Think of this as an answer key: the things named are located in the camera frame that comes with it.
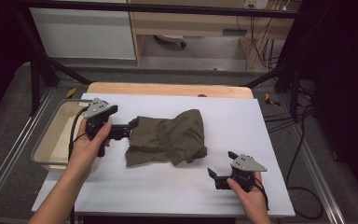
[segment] gray floor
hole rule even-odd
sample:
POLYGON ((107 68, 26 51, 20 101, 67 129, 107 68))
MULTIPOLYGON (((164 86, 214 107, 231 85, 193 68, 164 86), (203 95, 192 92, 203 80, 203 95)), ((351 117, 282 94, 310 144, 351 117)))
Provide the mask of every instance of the gray floor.
MULTIPOLYGON (((87 68, 80 68, 79 64, 75 64, 74 69, 82 76, 98 81, 229 86, 245 84, 262 74, 257 73, 257 70, 254 73, 244 71, 246 67, 243 66, 243 55, 238 40, 187 37, 186 42, 186 49, 180 49, 178 45, 164 43, 149 36, 146 39, 148 44, 145 45, 144 60, 141 65, 133 64, 133 62, 132 64, 115 62, 116 64, 99 63, 98 66, 95 66, 95 62, 93 62, 87 68)), ((0 165, 29 118, 28 114, 31 110, 29 77, 27 66, 19 69, 0 104, 0 165)), ((87 86, 75 84, 64 75, 60 75, 60 77, 63 84, 54 90, 46 112, 0 191, 0 217, 28 219, 32 215, 30 210, 36 197, 35 192, 43 184, 47 171, 31 162, 31 150, 45 128, 53 109, 58 102, 65 98, 69 88, 77 86, 75 98, 79 98, 81 93, 87 89, 87 86)), ((274 100, 280 101, 278 95, 271 88, 273 83, 274 80, 269 80, 261 87, 253 89, 265 116, 285 112, 281 106, 269 105, 264 101, 266 92, 270 93, 274 100)), ((308 101, 301 98, 301 104, 306 105, 308 101)), ((278 123, 267 123, 268 128, 276 125, 278 123)), ((320 128, 318 119, 308 117, 305 125, 307 143, 324 171, 326 181, 333 191, 345 220, 348 223, 358 223, 358 184, 355 178, 346 164, 333 161, 332 152, 324 138, 324 132, 320 128)), ((297 145, 292 129, 285 128, 271 133, 270 139, 282 169, 282 175, 286 176, 297 145)), ((301 156, 296 161, 290 185, 305 187, 316 192, 308 168, 301 156)), ((304 192, 294 192, 292 201, 297 210, 309 216, 314 216, 318 212, 316 201, 304 192)), ((308 220, 296 216, 281 221, 323 223, 329 222, 329 218, 324 214, 318 220, 308 220)))

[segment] white table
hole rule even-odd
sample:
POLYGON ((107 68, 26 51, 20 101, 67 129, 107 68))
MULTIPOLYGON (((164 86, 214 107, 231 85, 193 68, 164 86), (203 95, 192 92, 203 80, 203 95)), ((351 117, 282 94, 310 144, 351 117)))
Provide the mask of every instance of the white table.
MULTIPOLYGON (((243 211, 231 190, 217 190, 207 168, 229 175, 228 151, 253 156, 268 168, 262 173, 271 217, 295 215, 262 114, 255 99, 188 96, 153 96, 88 93, 118 105, 112 116, 125 124, 137 116, 173 119, 197 108, 203 117, 208 156, 174 167, 153 162, 126 168, 128 139, 111 141, 97 171, 89 176, 76 201, 79 215, 241 217, 243 211)), ((34 203, 33 211, 46 198, 61 173, 49 172, 34 203)))

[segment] crumpled cloth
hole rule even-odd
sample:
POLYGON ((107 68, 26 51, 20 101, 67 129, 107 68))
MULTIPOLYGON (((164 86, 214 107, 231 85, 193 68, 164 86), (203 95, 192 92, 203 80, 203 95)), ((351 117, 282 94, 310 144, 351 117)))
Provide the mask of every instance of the crumpled cloth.
POLYGON ((138 117, 139 124, 131 132, 126 152, 127 167, 149 161, 181 161, 191 163, 207 156, 203 121, 198 109, 191 109, 175 119, 138 117))

